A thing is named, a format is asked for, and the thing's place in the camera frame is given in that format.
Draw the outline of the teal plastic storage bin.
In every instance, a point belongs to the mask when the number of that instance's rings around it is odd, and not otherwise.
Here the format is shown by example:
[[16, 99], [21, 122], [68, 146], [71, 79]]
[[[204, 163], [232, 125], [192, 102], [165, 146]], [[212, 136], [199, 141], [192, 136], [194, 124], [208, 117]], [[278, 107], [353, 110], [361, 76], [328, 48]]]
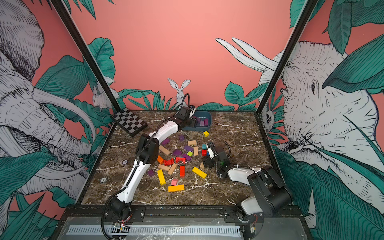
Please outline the teal plastic storage bin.
[[[183, 131], [193, 131], [193, 132], [205, 132], [209, 131], [212, 125], [212, 115], [207, 111], [196, 111], [194, 114], [194, 118], [196, 120], [194, 127], [185, 127]], [[209, 125], [204, 126], [204, 119], [209, 120]]]

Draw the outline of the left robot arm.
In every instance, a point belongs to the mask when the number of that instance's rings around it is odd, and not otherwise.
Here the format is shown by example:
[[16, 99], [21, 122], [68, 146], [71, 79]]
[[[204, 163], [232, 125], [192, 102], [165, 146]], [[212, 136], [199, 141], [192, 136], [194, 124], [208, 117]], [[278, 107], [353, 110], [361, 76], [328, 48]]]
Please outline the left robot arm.
[[154, 132], [142, 134], [131, 172], [122, 188], [106, 201], [102, 221], [108, 215], [108, 211], [122, 222], [130, 218], [135, 191], [148, 168], [157, 160], [160, 144], [179, 130], [188, 127], [192, 123], [195, 111], [196, 108], [193, 105], [183, 106], [174, 115], [163, 120]]

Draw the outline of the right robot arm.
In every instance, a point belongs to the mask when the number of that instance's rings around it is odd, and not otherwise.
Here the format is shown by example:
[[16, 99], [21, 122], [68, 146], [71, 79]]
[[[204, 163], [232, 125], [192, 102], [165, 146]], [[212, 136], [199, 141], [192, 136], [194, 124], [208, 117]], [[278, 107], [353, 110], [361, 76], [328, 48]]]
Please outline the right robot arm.
[[227, 152], [213, 142], [208, 142], [208, 155], [203, 164], [207, 168], [214, 168], [220, 179], [229, 179], [251, 187], [253, 195], [238, 206], [237, 216], [240, 222], [250, 223], [256, 222], [259, 217], [272, 217], [293, 202], [291, 191], [271, 166], [254, 169], [233, 164], [230, 162], [231, 149], [228, 143], [225, 145]]

